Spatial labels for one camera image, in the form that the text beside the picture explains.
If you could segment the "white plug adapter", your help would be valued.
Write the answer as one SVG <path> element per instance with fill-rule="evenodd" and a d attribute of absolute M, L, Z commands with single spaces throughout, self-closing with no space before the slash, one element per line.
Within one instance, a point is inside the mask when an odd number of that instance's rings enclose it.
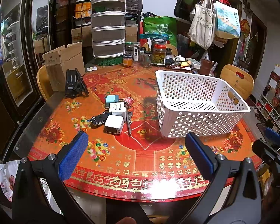
<path fill-rule="evenodd" d="M 122 116 L 123 121 L 126 121 L 126 107 L 123 102 L 114 102 L 109 104 L 109 111 L 112 115 Z"/>

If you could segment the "right wooden chair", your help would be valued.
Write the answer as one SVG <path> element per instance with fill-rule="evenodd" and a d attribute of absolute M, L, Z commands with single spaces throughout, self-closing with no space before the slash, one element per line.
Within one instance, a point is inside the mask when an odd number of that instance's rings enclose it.
<path fill-rule="evenodd" d="M 231 64 L 223 67 L 220 79 L 226 81 L 244 100 L 248 99 L 254 88 L 252 76 Z"/>

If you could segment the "wooden chair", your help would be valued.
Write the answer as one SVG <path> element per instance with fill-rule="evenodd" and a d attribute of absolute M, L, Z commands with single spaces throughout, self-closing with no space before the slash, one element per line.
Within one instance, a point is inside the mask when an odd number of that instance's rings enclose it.
<path fill-rule="evenodd" d="M 46 71 L 45 65 L 43 65 L 37 72 L 36 75 L 37 85 L 39 87 L 40 93 L 45 101 L 53 95 L 52 86 Z"/>
<path fill-rule="evenodd" d="M 248 99 L 254 88 L 252 76 L 231 64 L 223 67 L 220 79 L 226 81 L 244 100 Z"/>
<path fill-rule="evenodd" d="M 150 50 L 150 49 L 149 49 L 148 43 L 144 43 L 144 44 L 142 45 L 142 47 L 146 48 L 147 50 Z M 177 50 L 177 48 L 176 48 L 175 46 L 173 46 L 173 45 L 167 43 L 167 44 L 166 44 L 166 47 L 171 49 L 171 53 L 172 53 L 172 55 L 173 55 L 174 57 L 178 55 L 178 50 Z"/>

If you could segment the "white perforated plastic basket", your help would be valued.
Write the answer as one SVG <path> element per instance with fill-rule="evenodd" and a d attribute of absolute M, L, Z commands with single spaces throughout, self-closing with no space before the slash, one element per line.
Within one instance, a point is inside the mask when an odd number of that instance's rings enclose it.
<path fill-rule="evenodd" d="M 210 76 L 157 70 L 157 114 L 160 133 L 184 138 L 229 133 L 250 107 L 224 80 Z"/>

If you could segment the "stacked mesh drawer tower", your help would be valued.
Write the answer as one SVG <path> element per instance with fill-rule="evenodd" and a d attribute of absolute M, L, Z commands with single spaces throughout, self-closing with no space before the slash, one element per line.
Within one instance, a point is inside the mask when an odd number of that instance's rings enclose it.
<path fill-rule="evenodd" d="M 91 39 L 95 59 L 119 58 L 125 53 L 126 0 L 92 0 Z"/>

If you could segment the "teal USB charger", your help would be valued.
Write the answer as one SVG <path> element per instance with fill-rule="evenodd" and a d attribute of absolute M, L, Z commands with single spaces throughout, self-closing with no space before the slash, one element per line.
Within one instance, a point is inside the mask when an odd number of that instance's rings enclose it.
<path fill-rule="evenodd" d="M 107 95 L 105 97 L 105 107 L 109 108 L 111 103 L 118 103 L 119 96 L 118 95 Z"/>

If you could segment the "black folding phone stand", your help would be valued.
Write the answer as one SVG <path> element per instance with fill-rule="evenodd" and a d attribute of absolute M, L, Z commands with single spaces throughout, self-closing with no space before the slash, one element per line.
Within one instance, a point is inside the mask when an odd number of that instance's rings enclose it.
<path fill-rule="evenodd" d="M 75 68 L 74 70 L 67 69 L 65 96 L 67 98 L 76 98 L 77 96 L 88 97 L 88 95 L 89 92 L 87 86 L 78 69 L 77 68 Z"/>

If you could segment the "silver metal rod keys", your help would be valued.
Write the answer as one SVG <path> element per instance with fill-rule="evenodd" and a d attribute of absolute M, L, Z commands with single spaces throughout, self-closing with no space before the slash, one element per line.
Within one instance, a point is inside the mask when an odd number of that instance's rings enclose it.
<path fill-rule="evenodd" d="M 129 135 L 131 135 L 131 118 L 132 118 L 132 112 L 126 109 L 126 124 L 127 124 Z"/>

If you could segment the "black car key fob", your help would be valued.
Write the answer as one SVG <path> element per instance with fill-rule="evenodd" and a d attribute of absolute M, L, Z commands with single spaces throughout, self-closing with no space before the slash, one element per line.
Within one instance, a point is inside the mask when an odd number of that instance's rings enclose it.
<path fill-rule="evenodd" d="M 101 114 L 97 115 L 97 116 L 93 116 L 91 119 L 90 119 L 90 123 L 92 126 L 100 126 L 102 124 L 105 124 L 107 118 L 111 115 L 111 112 L 107 112 L 107 111 L 104 111 L 102 112 Z"/>

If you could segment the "beige canvas tote bag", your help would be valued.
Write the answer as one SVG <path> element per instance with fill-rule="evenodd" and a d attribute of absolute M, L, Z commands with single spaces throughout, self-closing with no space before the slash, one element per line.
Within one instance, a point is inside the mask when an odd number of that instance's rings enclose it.
<path fill-rule="evenodd" d="M 213 0 L 203 0 L 195 5 L 195 16 L 192 20 L 189 39 L 208 50 L 215 36 L 215 10 Z"/>

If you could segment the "brown ceramic mug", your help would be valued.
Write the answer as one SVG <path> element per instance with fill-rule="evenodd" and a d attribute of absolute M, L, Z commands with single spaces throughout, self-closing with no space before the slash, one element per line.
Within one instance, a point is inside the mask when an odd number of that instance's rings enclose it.
<path fill-rule="evenodd" d="M 201 59 L 199 74 L 208 76 L 211 71 L 212 66 L 213 66 L 213 62 L 211 62 L 210 60 Z"/>

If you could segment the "pickle jar red lid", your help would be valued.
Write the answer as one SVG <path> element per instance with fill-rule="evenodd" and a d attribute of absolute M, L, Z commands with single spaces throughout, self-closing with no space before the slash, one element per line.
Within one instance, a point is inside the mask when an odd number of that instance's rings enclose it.
<path fill-rule="evenodd" d="M 153 63 L 163 64 L 166 57 L 166 45 L 155 44 L 153 47 Z"/>

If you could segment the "blue printed tote bag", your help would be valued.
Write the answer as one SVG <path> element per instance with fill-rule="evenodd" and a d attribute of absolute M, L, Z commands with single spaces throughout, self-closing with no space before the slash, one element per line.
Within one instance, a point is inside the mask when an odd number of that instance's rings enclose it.
<path fill-rule="evenodd" d="M 238 10 L 223 3 L 214 4 L 216 12 L 215 34 L 219 38 L 235 39 L 240 37 L 240 20 Z"/>

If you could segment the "white square power adapter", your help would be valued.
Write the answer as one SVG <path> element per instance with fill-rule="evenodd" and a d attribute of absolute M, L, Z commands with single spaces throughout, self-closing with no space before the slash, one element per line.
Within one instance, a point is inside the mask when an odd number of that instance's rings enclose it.
<path fill-rule="evenodd" d="M 105 122 L 105 131 L 119 135 L 122 132 L 124 124 L 124 118 L 118 115 L 109 115 Z"/>

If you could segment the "left wooden chair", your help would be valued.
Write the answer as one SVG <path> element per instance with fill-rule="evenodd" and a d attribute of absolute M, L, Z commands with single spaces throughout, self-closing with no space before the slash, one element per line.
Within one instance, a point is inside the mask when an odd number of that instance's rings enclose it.
<path fill-rule="evenodd" d="M 36 75 L 37 85 L 39 87 L 40 93 L 45 101 L 53 95 L 52 86 L 46 71 L 45 65 L 43 65 L 37 72 Z"/>

